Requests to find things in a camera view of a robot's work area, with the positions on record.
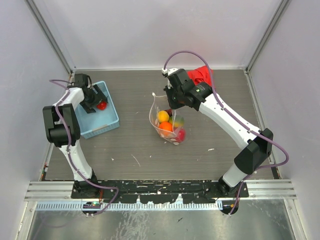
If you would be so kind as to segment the clear dotted zip bag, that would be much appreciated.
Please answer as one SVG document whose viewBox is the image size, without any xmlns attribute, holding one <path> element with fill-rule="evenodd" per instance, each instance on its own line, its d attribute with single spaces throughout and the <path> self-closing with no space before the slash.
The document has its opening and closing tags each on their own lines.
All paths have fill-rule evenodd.
<svg viewBox="0 0 320 240">
<path fill-rule="evenodd" d="M 152 97 L 148 115 L 150 124 L 165 142 L 180 145 L 187 136 L 184 117 L 169 106 L 166 95 L 153 92 Z"/>
</svg>

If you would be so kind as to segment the dark red apple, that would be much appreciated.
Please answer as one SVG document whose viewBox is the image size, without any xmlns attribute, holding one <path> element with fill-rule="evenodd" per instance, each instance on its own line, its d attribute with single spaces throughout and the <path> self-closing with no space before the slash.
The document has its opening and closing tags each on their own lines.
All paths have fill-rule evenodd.
<svg viewBox="0 0 320 240">
<path fill-rule="evenodd" d="M 169 115 L 169 117 L 171 117 L 173 115 L 172 109 L 167 109 L 166 112 Z"/>
</svg>

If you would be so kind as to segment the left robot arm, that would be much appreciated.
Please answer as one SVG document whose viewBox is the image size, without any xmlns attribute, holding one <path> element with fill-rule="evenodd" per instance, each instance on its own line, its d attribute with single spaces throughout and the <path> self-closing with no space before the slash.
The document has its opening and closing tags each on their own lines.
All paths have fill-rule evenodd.
<svg viewBox="0 0 320 240">
<path fill-rule="evenodd" d="M 101 198 L 102 187 L 80 145 L 81 130 L 75 109 L 82 106 L 87 114 L 103 111 L 107 108 L 108 97 L 92 84 L 87 74 L 76 74 L 67 86 L 60 84 L 63 80 L 50 82 L 63 87 L 65 93 L 55 104 L 42 109 L 46 138 L 59 148 L 69 163 L 74 178 L 73 190 L 88 198 Z"/>
</svg>

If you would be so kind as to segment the red cloth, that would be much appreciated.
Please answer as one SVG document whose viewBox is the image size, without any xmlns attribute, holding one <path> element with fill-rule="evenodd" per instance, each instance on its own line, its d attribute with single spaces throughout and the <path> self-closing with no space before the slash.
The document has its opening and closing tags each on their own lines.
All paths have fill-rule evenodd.
<svg viewBox="0 0 320 240">
<path fill-rule="evenodd" d="M 188 77 L 194 82 L 195 85 L 198 85 L 202 82 L 207 83 L 212 86 L 212 81 L 210 77 L 210 73 L 214 73 L 213 69 L 208 70 L 208 68 L 204 65 L 194 70 L 190 70 L 187 72 Z"/>
</svg>

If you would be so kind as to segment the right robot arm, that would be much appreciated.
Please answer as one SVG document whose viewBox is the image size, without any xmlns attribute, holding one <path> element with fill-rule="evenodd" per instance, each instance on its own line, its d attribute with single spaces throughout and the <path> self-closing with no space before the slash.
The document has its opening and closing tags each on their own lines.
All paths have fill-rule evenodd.
<svg viewBox="0 0 320 240">
<path fill-rule="evenodd" d="M 234 110 L 223 105 L 222 99 L 213 93 L 206 82 L 195 84 L 183 68 L 162 69 L 167 78 L 164 91 L 169 107 L 177 110 L 188 106 L 206 115 L 217 123 L 237 144 L 240 153 L 234 163 L 218 180 L 221 195 L 231 197 L 239 183 L 254 173 L 272 152 L 273 133 L 269 129 L 260 130 L 250 124 Z"/>
</svg>

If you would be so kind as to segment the yellow green mango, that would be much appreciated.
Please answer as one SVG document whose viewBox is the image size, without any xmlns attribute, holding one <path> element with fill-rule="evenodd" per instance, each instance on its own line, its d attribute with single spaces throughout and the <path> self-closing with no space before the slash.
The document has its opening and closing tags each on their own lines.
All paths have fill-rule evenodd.
<svg viewBox="0 0 320 240">
<path fill-rule="evenodd" d="M 181 115 L 170 116 L 168 122 L 172 124 L 174 128 L 183 127 L 185 124 L 185 119 Z"/>
</svg>

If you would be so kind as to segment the light blue plastic basket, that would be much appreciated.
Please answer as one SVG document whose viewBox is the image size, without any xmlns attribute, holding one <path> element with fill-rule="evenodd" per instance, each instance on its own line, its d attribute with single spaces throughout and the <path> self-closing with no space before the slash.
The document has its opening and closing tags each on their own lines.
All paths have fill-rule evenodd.
<svg viewBox="0 0 320 240">
<path fill-rule="evenodd" d="M 106 83 L 104 81 L 98 81 L 93 85 L 97 85 L 102 90 L 108 102 L 106 109 L 100 110 L 95 108 L 94 113 L 86 113 L 80 105 L 75 109 L 80 135 L 85 139 L 93 138 L 120 126 L 119 116 Z"/>
</svg>

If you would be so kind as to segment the yellow lemon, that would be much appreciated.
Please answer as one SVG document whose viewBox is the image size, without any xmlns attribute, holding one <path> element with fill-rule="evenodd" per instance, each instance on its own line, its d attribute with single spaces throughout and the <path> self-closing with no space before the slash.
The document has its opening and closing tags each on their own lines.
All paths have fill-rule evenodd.
<svg viewBox="0 0 320 240">
<path fill-rule="evenodd" d="M 163 122 L 168 122 L 169 119 L 170 115 L 165 110 L 161 110 L 157 113 L 157 120 L 160 124 Z"/>
</svg>

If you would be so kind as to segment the orange fruit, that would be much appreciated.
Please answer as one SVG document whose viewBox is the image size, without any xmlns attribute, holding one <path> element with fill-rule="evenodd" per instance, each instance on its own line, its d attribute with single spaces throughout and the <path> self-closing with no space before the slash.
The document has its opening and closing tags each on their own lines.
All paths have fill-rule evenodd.
<svg viewBox="0 0 320 240">
<path fill-rule="evenodd" d="M 169 122 L 162 122 L 158 126 L 160 133 L 164 136 L 167 137 L 172 134 L 173 132 L 173 126 Z"/>
</svg>

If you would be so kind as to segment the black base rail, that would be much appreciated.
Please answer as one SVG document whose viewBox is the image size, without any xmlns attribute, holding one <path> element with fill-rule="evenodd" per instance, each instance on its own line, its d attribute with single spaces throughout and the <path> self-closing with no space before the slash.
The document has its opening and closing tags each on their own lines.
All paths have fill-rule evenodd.
<svg viewBox="0 0 320 240">
<path fill-rule="evenodd" d="M 72 199 L 100 198 L 105 203 L 110 201 L 119 189 L 115 203 L 135 204 L 173 204 L 182 197 L 184 204 L 214 203 L 215 199 L 249 197 L 247 185 L 232 190 L 220 186 L 216 180 L 102 180 L 100 186 L 111 189 L 99 189 L 86 182 L 74 183 Z"/>
</svg>

